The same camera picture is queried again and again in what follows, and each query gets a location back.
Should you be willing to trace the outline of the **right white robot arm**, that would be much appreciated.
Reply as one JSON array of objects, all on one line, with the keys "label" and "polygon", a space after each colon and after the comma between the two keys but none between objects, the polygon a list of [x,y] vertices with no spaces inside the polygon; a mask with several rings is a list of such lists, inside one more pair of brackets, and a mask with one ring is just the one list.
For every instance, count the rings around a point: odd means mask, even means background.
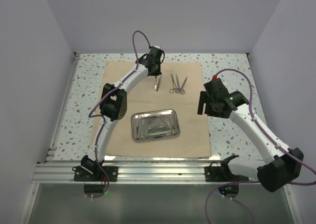
[{"label": "right white robot arm", "polygon": [[261,119],[250,113],[250,102],[241,92],[230,93],[219,78],[205,83],[204,88],[199,96],[198,114],[230,119],[249,138],[264,161],[243,161],[239,155],[231,155],[204,168],[207,182],[256,179],[267,191],[274,192],[298,178],[304,154],[299,148],[291,149],[277,139],[267,126],[258,128]]}]

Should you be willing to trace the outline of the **stainless steel instrument tray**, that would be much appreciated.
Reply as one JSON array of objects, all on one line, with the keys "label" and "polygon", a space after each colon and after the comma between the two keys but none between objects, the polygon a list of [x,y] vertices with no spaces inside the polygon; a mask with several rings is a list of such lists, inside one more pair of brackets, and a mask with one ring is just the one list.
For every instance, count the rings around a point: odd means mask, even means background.
[{"label": "stainless steel instrument tray", "polygon": [[175,110],[135,113],[131,116],[131,132],[135,142],[151,142],[176,138],[180,126]]}]

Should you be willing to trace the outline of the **steel tweezers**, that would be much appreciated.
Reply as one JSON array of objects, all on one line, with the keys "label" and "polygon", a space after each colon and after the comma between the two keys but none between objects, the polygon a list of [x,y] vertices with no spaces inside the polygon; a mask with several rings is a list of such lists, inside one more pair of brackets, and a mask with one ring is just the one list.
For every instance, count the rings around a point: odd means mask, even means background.
[{"label": "steel tweezers", "polygon": [[161,82],[161,77],[162,77],[162,75],[159,75],[159,76],[156,76],[156,77],[155,77],[154,90],[155,90],[156,92],[158,92],[158,90],[159,90],[159,86],[160,86],[160,82]]}]

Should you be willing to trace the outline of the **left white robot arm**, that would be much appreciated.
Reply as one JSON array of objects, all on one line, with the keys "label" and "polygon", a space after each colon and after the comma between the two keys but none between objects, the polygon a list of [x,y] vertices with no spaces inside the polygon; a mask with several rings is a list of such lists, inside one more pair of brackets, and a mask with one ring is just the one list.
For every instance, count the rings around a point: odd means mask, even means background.
[{"label": "left white robot arm", "polygon": [[88,155],[81,159],[80,165],[73,168],[74,181],[110,181],[109,172],[102,167],[102,164],[112,132],[127,112],[127,95],[146,77],[161,75],[161,64],[164,58],[163,50],[151,46],[149,52],[138,58],[134,67],[123,78],[114,84],[106,83],[103,86],[101,100],[88,115],[90,118],[102,118],[99,132],[93,139],[95,159],[90,159]]}]

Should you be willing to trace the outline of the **steel forceps with rings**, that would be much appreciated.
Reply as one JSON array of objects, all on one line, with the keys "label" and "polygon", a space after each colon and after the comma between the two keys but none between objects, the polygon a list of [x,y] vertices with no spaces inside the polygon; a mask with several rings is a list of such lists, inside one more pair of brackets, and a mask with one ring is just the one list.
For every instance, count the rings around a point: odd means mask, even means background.
[{"label": "steel forceps with rings", "polygon": [[170,74],[171,76],[171,81],[172,81],[172,89],[169,90],[170,93],[176,93],[177,92],[177,87],[176,87],[176,83],[173,77],[173,74]]}]

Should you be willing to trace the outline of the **steel surgical scissors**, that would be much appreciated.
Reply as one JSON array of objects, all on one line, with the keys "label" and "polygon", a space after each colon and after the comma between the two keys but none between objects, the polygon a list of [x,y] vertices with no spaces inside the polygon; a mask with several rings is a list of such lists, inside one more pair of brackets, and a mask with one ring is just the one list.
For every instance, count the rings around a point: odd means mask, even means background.
[{"label": "steel surgical scissors", "polygon": [[185,78],[185,80],[183,81],[181,87],[180,87],[180,93],[181,94],[185,94],[185,90],[184,90],[184,86],[186,85],[188,77]]}]

